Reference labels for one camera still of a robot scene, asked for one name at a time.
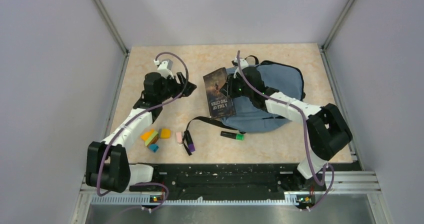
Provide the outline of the blue student backpack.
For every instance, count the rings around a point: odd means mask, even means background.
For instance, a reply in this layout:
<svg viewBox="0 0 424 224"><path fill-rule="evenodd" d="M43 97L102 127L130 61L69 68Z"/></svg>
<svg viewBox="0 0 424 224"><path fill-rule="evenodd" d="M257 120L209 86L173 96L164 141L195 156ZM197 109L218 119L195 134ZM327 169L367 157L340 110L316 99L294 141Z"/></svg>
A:
<svg viewBox="0 0 424 224"><path fill-rule="evenodd" d="M285 117L268 112L265 101L272 95L271 88L290 98L303 100L306 94L301 71L269 60L260 62L256 56L253 59L254 65L243 69L247 96L231 98L236 114L218 119L197 116L196 120L230 131L237 130L239 134L270 132L288 122ZM234 74L235 69L235 66L226 69L227 76Z"/></svg>

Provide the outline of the dark sunset cover book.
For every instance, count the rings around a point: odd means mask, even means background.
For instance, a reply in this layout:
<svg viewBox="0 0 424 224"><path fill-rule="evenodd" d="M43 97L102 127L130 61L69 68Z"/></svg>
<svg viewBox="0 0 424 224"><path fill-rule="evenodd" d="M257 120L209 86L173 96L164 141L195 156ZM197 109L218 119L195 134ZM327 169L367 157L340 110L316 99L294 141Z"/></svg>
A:
<svg viewBox="0 0 424 224"><path fill-rule="evenodd" d="M227 70L218 68L203 76L207 106L212 119L231 117L236 114L233 100L227 97Z"/></svg>

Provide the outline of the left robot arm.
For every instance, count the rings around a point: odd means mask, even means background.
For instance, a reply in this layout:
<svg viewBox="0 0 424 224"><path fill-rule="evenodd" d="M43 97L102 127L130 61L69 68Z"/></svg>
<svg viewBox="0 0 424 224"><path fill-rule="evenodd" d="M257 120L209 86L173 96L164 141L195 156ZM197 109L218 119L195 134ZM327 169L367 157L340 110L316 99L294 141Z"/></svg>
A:
<svg viewBox="0 0 424 224"><path fill-rule="evenodd" d="M140 98L123 123L103 140L93 141L88 146L85 169L88 186L122 193L139 173L138 168L130 167L127 150L142 131L156 121L164 105L190 96L197 85L181 72L168 77L150 72L145 75L143 87Z"/></svg>

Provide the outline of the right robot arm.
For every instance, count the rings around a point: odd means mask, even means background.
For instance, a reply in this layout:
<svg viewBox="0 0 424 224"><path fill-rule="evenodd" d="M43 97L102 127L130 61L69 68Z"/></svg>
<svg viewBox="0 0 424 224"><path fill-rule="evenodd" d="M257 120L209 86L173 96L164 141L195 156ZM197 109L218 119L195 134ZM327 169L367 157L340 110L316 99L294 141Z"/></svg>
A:
<svg viewBox="0 0 424 224"><path fill-rule="evenodd" d="M219 89L230 99L219 120L242 133L265 133L289 122L303 127L306 157L295 169L293 184L307 190L318 180L318 172L329 168L332 159L353 139L339 108L305 103L301 71L283 64L248 66L239 74L227 68L225 84Z"/></svg>

